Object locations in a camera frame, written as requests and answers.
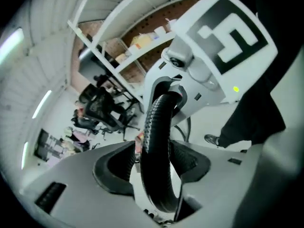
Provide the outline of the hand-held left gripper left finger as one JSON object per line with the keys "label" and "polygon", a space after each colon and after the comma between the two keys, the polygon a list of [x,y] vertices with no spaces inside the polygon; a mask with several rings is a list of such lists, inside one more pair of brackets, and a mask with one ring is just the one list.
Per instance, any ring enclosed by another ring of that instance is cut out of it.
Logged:
{"label": "hand-held left gripper left finger", "polygon": [[134,200],[133,141],[61,160],[22,191],[27,211],[46,228],[154,228]]}

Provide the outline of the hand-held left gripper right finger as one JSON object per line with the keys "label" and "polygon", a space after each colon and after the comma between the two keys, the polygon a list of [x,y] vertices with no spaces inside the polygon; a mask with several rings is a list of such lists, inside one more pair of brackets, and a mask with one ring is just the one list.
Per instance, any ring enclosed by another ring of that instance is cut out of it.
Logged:
{"label": "hand-held left gripper right finger", "polygon": [[181,180],[171,228],[233,228],[256,172],[263,146],[247,153],[172,141],[173,166]]}

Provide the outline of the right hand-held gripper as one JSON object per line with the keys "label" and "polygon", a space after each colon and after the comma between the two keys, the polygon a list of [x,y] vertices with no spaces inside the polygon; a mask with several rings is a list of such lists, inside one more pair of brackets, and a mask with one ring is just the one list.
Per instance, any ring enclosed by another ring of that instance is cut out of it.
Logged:
{"label": "right hand-held gripper", "polygon": [[171,95],[173,125],[205,106],[239,101],[278,52],[240,0],[200,0],[171,29],[172,43],[145,77],[143,106],[150,112],[161,95]]}

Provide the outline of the person's right forearm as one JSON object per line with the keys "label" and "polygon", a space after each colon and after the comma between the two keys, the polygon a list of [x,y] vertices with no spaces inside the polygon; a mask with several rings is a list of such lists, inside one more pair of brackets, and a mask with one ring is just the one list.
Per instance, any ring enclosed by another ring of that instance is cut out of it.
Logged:
{"label": "person's right forearm", "polygon": [[304,44],[304,0],[256,0],[258,18],[278,54],[297,54]]}

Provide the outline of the person's right shoe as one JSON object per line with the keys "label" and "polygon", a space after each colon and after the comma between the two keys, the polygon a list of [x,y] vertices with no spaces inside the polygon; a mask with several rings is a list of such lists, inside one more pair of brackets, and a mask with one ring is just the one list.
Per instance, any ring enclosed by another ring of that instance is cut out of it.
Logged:
{"label": "person's right shoe", "polygon": [[219,147],[219,137],[218,136],[214,136],[212,134],[206,134],[204,136],[204,140],[207,143],[210,143],[210,144],[213,144],[213,145]]}

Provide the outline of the tall white perforated shelving unit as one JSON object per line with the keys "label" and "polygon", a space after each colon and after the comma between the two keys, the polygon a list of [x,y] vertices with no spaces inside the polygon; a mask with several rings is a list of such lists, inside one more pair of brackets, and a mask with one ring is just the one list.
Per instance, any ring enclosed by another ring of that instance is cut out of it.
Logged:
{"label": "tall white perforated shelving unit", "polygon": [[146,72],[174,38],[171,24],[199,0],[80,0],[67,23],[75,33],[71,85],[79,93],[92,83],[95,56],[137,99]]}

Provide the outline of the ceiling light strip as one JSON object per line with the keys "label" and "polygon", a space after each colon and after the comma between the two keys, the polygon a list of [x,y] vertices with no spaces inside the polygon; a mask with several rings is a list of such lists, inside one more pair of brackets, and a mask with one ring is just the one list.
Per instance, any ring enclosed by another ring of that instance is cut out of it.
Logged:
{"label": "ceiling light strip", "polygon": [[18,28],[0,45],[0,65],[23,40],[23,30]]}
{"label": "ceiling light strip", "polygon": [[43,96],[43,98],[41,99],[41,101],[39,102],[37,108],[35,109],[32,119],[35,119],[37,117],[37,115],[39,114],[41,108],[43,107],[44,103],[47,101],[47,99],[49,98],[49,96],[51,95],[52,91],[48,90],[45,95]]}
{"label": "ceiling light strip", "polygon": [[28,142],[24,143],[23,152],[22,152],[22,158],[21,158],[21,170],[24,169],[26,164],[26,158],[27,158],[27,150],[28,150]]}

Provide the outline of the black office chair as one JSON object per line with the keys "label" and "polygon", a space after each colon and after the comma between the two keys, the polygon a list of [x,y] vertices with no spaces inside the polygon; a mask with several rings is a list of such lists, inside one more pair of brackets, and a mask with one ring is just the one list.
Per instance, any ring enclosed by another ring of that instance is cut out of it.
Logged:
{"label": "black office chair", "polygon": [[78,99],[85,105],[84,117],[102,123],[105,126],[103,133],[117,132],[125,135],[127,128],[140,130],[130,125],[136,117],[132,108],[138,103],[137,99],[128,100],[128,107],[123,108],[121,104],[115,103],[114,97],[104,87],[97,88],[93,84],[89,84]]}

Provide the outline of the person's right leg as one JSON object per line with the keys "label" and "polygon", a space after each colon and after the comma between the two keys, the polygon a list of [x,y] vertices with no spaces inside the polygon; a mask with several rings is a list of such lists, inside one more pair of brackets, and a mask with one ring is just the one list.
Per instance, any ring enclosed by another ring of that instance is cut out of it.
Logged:
{"label": "person's right leg", "polygon": [[263,143],[269,136],[285,129],[284,120],[271,97],[288,67],[272,65],[243,95],[235,111],[222,127],[218,139],[220,147],[240,141]]}

